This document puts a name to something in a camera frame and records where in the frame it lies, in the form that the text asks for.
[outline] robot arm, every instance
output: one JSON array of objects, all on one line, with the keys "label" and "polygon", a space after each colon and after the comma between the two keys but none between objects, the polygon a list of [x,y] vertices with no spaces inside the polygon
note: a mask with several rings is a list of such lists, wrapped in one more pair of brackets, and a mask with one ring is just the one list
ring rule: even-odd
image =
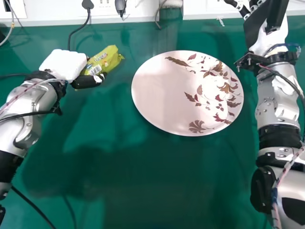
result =
[{"label": "robot arm", "polygon": [[[250,201],[257,211],[268,216],[271,225],[272,186],[302,146],[298,94],[282,78],[261,67],[279,72],[302,92],[294,67],[297,53],[289,52],[285,45],[287,5],[288,0],[250,0],[250,16],[245,18],[242,14],[248,53],[235,63],[238,70],[252,71],[257,78],[255,118],[260,145]],[[278,214],[284,229],[305,228],[304,165],[305,156],[300,156],[277,189]]]},{"label": "robot arm", "polygon": [[[0,108],[0,120],[41,111],[61,115],[59,101],[66,94],[66,84],[70,83],[76,89],[95,87],[106,76],[106,73],[100,76],[80,75],[86,63],[84,53],[54,50],[39,71],[29,74],[20,86],[10,92],[6,104]],[[29,115],[0,121],[0,200],[7,196],[11,181],[28,149],[39,140],[43,116]],[[4,214],[5,209],[0,206],[0,224]]]}]

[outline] black robot arm segment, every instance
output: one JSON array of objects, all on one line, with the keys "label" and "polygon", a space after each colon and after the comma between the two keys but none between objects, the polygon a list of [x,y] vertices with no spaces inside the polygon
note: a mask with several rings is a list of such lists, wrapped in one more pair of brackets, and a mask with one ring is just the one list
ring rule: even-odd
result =
[{"label": "black robot arm segment", "polygon": [[286,14],[289,0],[270,0],[266,33],[279,30]]}]

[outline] barcode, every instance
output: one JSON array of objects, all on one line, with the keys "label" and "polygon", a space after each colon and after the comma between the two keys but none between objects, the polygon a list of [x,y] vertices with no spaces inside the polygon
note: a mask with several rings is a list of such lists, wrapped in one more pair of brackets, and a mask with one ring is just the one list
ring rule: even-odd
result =
[{"label": "barcode", "polygon": [[90,71],[90,75],[97,75],[102,70],[102,67],[98,64],[94,66]]}]

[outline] screw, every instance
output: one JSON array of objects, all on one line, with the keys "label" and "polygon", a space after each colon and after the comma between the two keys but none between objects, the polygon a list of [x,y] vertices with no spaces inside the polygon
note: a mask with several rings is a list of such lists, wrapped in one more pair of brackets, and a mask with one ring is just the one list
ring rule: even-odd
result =
[{"label": "screw", "polygon": [[280,150],[284,151],[284,152],[288,152],[289,151],[289,149],[287,149],[287,148],[280,148]]}]

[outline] brown leaf pattern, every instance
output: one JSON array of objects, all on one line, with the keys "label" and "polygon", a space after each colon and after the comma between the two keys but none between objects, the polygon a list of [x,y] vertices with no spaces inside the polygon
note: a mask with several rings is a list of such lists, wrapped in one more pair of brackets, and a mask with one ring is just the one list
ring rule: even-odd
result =
[{"label": "brown leaf pattern", "polygon": [[219,61],[219,63],[212,70],[216,72],[221,72],[223,70],[223,63]]},{"label": "brown leaf pattern", "polygon": [[227,101],[227,104],[228,104],[229,107],[234,108],[234,107],[237,107],[238,105],[240,105],[241,103],[232,103],[230,101]]},{"label": "brown leaf pattern", "polygon": [[218,115],[218,113],[215,114],[215,116],[213,116],[213,118],[215,118],[215,121],[217,122],[224,122],[226,124],[231,124],[232,122],[226,119],[221,119]]},{"label": "brown leaf pattern", "polygon": [[172,61],[172,62],[174,62],[174,63],[176,63],[178,65],[181,65],[181,66],[184,66],[184,67],[190,67],[186,62],[178,60],[178,59],[175,59],[175,58],[173,58],[171,56],[166,57],[166,59],[169,60],[169,61]]},{"label": "brown leaf pattern", "polygon": [[205,58],[206,58],[206,56],[204,57],[203,61],[201,61],[200,63],[204,63]]},{"label": "brown leaf pattern", "polygon": [[210,74],[210,72],[206,72],[206,73],[203,75],[203,77],[205,78],[205,77],[207,77],[209,74]]},{"label": "brown leaf pattern", "polygon": [[189,60],[193,60],[193,59],[195,59],[196,58],[196,53],[194,54],[194,55],[191,55],[187,60],[189,61]]},{"label": "brown leaf pattern", "polygon": [[217,101],[219,101],[219,102],[222,102],[222,101],[223,101],[223,100],[220,98],[219,95],[217,95],[217,96],[215,97],[215,99],[216,99]]},{"label": "brown leaf pattern", "polygon": [[202,85],[200,85],[198,88],[197,88],[197,93],[199,95],[202,95]]},{"label": "brown leaf pattern", "polygon": [[[188,61],[189,60],[193,60],[196,58],[196,54],[193,54],[191,55],[189,58],[188,58]],[[205,58],[203,58],[203,60],[201,62],[199,62],[198,64],[203,64],[205,62]],[[185,66],[185,67],[190,67],[186,62],[184,61],[181,61],[179,59],[175,59],[173,57],[166,57],[166,59],[178,64],[178,65],[181,65],[181,66]],[[196,71],[194,70],[189,70],[189,72],[192,72],[192,73],[196,73]],[[216,65],[214,66],[214,68],[210,69],[210,70],[204,70],[204,66],[201,66],[201,71],[200,72],[203,72],[203,78],[211,75],[211,76],[222,76],[222,78],[224,80],[229,80],[230,78],[230,74],[228,72],[225,72],[224,69],[223,69],[223,63],[221,61],[218,61],[216,62]],[[224,124],[231,124],[232,121],[235,117],[235,113],[234,111],[232,111],[232,108],[236,108],[237,106],[239,106],[241,103],[238,103],[238,102],[234,102],[236,100],[236,97],[233,95],[234,94],[234,91],[236,89],[238,89],[238,82],[237,79],[231,77],[231,82],[224,82],[223,86],[218,86],[218,88],[220,89],[221,92],[224,92],[226,94],[230,94],[231,96],[229,97],[230,99],[228,99],[228,97],[226,96],[226,98],[224,99],[221,99],[220,98],[220,94],[218,94],[216,97],[215,97],[215,100],[219,101],[219,102],[223,102],[223,101],[226,101],[227,102],[227,106],[229,107],[229,111],[228,111],[228,118],[226,119],[222,119],[220,116],[219,116],[219,113],[216,113],[213,118],[215,119],[216,122],[221,122],[221,123],[224,123]],[[204,96],[203,95],[203,88],[202,88],[202,85],[199,85],[197,90],[196,90],[196,94],[194,96],[192,96],[191,94],[188,94],[186,92],[184,92],[186,98],[190,101],[190,102],[194,102],[195,103],[195,106],[198,107],[198,106],[202,106],[203,108],[205,108],[206,110],[209,110],[211,111],[211,108],[212,109],[218,109],[218,111],[220,112],[220,114],[222,114],[222,112],[224,111],[224,108],[222,107],[221,103],[219,103],[218,106],[216,106],[215,108],[211,107],[212,105],[210,105],[209,101],[206,101],[206,104],[202,104],[200,101],[199,101],[199,96]],[[208,128],[203,128],[202,125],[204,124],[204,122],[202,120],[196,120],[194,122],[191,122],[189,123],[189,131],[193,132],[193,133],[203,133],[204,130],[208,129]]]},{"label": "brown leaf pattern", "polygon": [[213,118],[215,118],[215,121],[217,121],[217,122],[224,122],[225,121],[225,119],[221,119],[219,117],[218,113],[216,113],[215,116],[213,116]]},{"label": "brown leaf pattern", "polygon": [[233,93],[234,91],[231,89],[231,86],[228,83],[224,83],[222,87],[218,87],[220,91],[229,94],[230,92]]},{"label": "brown leaf pattern", "polygon": [[204,128],[202,128],[202,124],[204,124],[204,121],[201,120],[196,120],[194,122],[189,123],[189,131],[195,134],[197,133],[202,134],[203,130],[205,130]]},{"label": "brown leaf pattern", "polygon": [[195,102],[195,99],[190,94],[188,94],[186,92],[184,92],[184,94],[188,100],[190,100],[191,102]]},{"label": "brown leaf pattern", "polygon": [[228,124],[228,125],[229,125],[229,124],[231,124],[232,122],[231,122],[231,121],[229,121],[229,120],[225,120],[225,121],[224,121],[224,123],[226,123],[226,124]]},{"label": "brown leaf pattern", "polygon": [[234,101],[236,99],[236,97],[234,95],[232,95],[231,99],[228,99],[228,101]]}]

